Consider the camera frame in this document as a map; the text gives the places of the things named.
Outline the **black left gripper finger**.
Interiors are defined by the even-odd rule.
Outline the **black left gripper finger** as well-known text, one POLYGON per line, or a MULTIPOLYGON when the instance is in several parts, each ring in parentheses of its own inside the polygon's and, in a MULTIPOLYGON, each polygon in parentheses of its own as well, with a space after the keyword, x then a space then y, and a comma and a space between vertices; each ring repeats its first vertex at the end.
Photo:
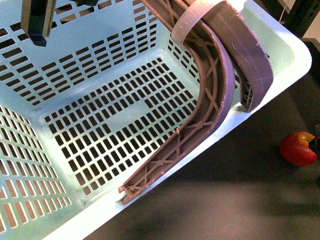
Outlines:
POLYGON ((56 0, 23 0, 20 26, 34 45, 45 47, 50 36, 56 0))

